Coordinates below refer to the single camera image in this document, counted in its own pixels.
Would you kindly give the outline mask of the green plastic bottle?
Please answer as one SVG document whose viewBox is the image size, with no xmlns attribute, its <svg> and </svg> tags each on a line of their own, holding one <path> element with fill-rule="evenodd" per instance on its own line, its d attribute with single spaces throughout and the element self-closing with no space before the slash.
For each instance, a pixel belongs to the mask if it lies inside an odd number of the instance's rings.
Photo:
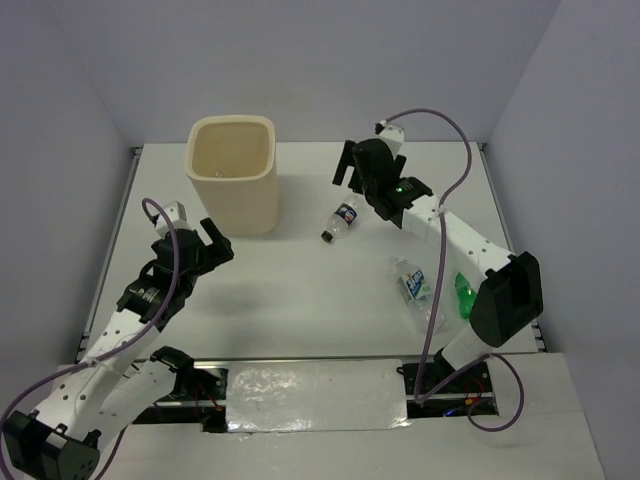
<svg viewBox="0 0 640 480">
<path fill-rule="evenodd" d="M 462 319 L 468 320 L 473 309 L 477 293 L 462 273 L 457 273 L 454 288 L 458 300 L 458 310 Z"/>
</svg>

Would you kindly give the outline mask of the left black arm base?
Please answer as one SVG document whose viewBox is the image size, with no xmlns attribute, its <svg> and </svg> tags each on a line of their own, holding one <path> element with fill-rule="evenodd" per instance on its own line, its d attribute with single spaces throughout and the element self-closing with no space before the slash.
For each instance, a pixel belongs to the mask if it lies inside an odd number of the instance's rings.
<svg viewBox="0 0 640 480">
<path fill-rule="evenodd" d="M 197 368 L 195 360 L 173 347 L 164 346 L 150 356 L 174 375 L 168 394 L 154 403 L 162 424 L 197 424 L 208 433 L 225 433 L 228 370 Z"/>
</svg>

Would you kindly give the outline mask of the pepsi label clear bottle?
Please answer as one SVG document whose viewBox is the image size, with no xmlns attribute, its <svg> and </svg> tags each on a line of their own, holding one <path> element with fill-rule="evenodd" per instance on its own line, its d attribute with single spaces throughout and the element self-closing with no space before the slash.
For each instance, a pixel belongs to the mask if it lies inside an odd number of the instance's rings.
<svg viewBox="0 0 640 480">
<path fill-rule="evenodd" d="M 325 228 L 321 233 L 321 239 L 326 243 L 332 243 L 336 239 L 343 238 L 350 230 L 361 210 L 361 197 L 352 194 L 345 198 L 336 210 L 328 217 Z"/>
</svg>

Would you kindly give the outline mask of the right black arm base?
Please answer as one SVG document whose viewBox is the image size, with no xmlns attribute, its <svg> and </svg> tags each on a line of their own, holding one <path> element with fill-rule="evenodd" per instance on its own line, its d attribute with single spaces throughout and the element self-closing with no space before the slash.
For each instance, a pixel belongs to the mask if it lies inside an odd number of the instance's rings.
<svg viewBox="0 0 640 480">
<path fill-rule="evenodd" d="M 454 373 L 454 368 L 445 361 L 442 353 L 438 351 L 426 362 L 419 394 L 425 395 L 440 384 L 442 386 L 435 392 L 436 395 L 465 394 L 467 397 L 471 397 L 493 391 L 489 370 L 485 362 L 480 362 L 463 373 Z"/>
</svg>

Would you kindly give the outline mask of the white label clear bottle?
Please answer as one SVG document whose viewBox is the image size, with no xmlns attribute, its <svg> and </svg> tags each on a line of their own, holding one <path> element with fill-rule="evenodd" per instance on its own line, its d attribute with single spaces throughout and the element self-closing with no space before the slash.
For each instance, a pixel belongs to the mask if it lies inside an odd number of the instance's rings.
<svg viewBox="0 0 640 480">
<path fill-rule="evenodd" d="M 423 270 L 406 259 L 390 257 L 392 284 L 409 312 L 416 333 L 425 335 L 431 319 L 434 289 Z"/>
</svg>

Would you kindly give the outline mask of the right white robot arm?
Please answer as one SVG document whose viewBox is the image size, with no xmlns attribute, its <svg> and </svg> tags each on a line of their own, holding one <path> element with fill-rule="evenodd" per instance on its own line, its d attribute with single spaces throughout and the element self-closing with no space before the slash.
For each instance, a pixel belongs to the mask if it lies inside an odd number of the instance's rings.
<svg viewBox="0 0 640 480">
<path fill-rule="evenodd" d="M 383 220 L 435 241 L 445 263 L 476 292 L 469 325 L 438 352 L 441 362 L 434 369 L 442 389 L 457 391 L 470 377 L 468 363 L 502 347 L 543 312 L 540 266 L 532 254 L 517 255 L 483 237 L 419 179 L 403 177 L 405 162 L 379 137 L 347 140 L 333 183 L 340 185 L 352 167 L 348 187 Z"/>
</svg>

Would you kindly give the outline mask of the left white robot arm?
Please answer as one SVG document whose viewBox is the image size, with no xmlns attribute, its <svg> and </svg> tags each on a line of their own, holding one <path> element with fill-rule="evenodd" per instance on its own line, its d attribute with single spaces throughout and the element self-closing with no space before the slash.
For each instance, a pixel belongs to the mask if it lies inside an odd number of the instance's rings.
<svg viewBox="0 0 640 480">
<path fill-rule="evenodd" d="M 4 415 L 9 463 L 35 479 L 98 477 L 102 450 L 145 409 L 165 397 L 223 397 L 226 377 L 198 369 L 168 346 L 140 366 L 141 351 L 185 306 L 197 279 L 233 259 L 231 242 L 205 218 L 211 242 L 181 222 L 161 230 L 156 255 L 124 290 L 102 335 L 58 387 L 31 412 Z"/>
</svg>

